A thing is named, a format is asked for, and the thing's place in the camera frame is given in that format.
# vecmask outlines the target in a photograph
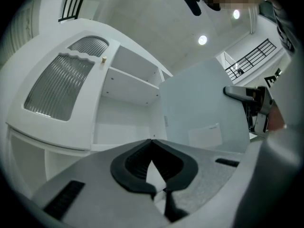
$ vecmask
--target ventilation slot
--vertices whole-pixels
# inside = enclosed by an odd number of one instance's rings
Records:
[[[222,164],[222,165],[228,165],[232,167],[238,167],[239,162],[238,161],[232,161],[227,159],[219,158],[215,161],[216,163]]]
[[[75,42],[69,49],[80,53],[87,53],[90,56],[100,57],[108,46],[109,44],[105,40],[89,36]]]
[[[84,183],[71,181],[66,187],[44,208],[44,211],[55,219],[61,220],[73,201],[84,187]]]
[[[24,108],[46,117],[68,121],[93,65],[76,57],[56,57],[33,86]]]

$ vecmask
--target ceiling light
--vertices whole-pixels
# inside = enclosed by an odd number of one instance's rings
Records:
[[[238,18],[239,18],[239,11],[238,11],[238,10],[234,10],[234,12],[233,12],[233,17],[234,17],[235,19],[238,19]]]
[[[199,38],[199,44],[200,45],[205,45],[207,43],[207,37],[206,36],[201,36]]]

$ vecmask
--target black railing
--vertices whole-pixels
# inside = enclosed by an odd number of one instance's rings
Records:
[[[252,69],[263,59],[265,59],[270,53],[276,49],[276,46],[272,44],[269,39],[266,39],[258,45],[255,49],[249,52],[246,56],[241,58],[236,63],[232,64],[226,69],[226,72],[230,79],[236,80],[238,77]]]
[[[67,19],[77,19],[84,0],[65,0],[59,22]]]

